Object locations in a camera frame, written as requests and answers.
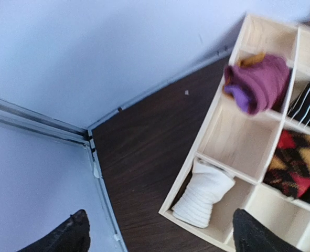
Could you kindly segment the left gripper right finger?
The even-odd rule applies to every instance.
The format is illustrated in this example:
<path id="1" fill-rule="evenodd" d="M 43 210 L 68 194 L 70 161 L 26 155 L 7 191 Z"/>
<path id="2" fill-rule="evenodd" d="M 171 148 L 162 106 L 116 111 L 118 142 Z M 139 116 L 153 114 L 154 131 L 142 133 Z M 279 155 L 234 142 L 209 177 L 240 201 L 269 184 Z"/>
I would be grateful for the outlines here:
<path id="1" fill-rule="evenodd" d="M 299 251 L 243 209 L 235 210 L 232 223 L 234 245 L 238 252 Z"/>

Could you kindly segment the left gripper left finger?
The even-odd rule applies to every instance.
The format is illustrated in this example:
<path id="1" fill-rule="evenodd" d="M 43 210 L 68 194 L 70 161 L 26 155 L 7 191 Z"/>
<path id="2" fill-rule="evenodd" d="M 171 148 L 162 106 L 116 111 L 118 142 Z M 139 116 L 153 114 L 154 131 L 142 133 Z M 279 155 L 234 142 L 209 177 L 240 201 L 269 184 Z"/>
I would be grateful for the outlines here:
<path id="1" fill-rule="evenodd" d="M 88 251 L 90 243 L 88 216 L 85 210 L 80 209 L 49 234 L 21 251 Z"/>

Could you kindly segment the cream and brown sock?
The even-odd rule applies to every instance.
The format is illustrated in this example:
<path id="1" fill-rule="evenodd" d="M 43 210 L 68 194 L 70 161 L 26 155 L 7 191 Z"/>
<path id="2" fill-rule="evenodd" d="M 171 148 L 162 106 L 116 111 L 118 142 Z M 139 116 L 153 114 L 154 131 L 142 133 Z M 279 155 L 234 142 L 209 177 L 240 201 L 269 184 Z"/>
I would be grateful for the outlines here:
<path id="1" fill-rule="evenodd" d="M 172 207 L 173 216 L 198 228 L 208 227 L 213 206 L 235 183 L 233 174 L 196 157 L 191 179 Z"/>

